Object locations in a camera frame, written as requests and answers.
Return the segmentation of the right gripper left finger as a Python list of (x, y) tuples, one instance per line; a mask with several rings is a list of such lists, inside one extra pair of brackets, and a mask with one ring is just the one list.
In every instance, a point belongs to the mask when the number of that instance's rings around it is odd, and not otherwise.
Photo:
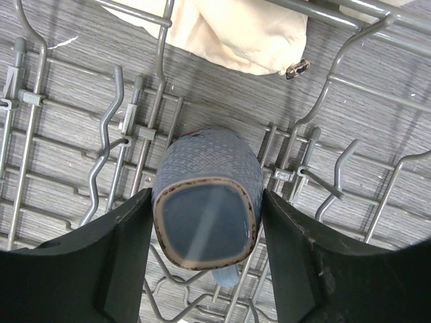
[(152, 234), (141, 190), (36, 248), (1, 253), (2, 322), (136, 322)]

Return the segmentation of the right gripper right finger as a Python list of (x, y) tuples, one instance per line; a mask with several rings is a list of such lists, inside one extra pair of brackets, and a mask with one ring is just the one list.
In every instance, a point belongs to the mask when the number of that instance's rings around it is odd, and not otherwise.
[(280, 322), (429, 322), (430, 242), (390, 251), (345, 236), (273, 192), (263, 227)]

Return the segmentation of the grey-blue dotted mug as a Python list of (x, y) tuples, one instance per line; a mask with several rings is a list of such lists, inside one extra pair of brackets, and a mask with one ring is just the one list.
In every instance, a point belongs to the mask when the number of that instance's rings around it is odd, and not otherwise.
[(253, 251), (261, 225), (263, 171), (234, 131), (207, 127), (165, 152), (152, 188), (156, 235), (167, 259), (238, 284), (238, 263)]

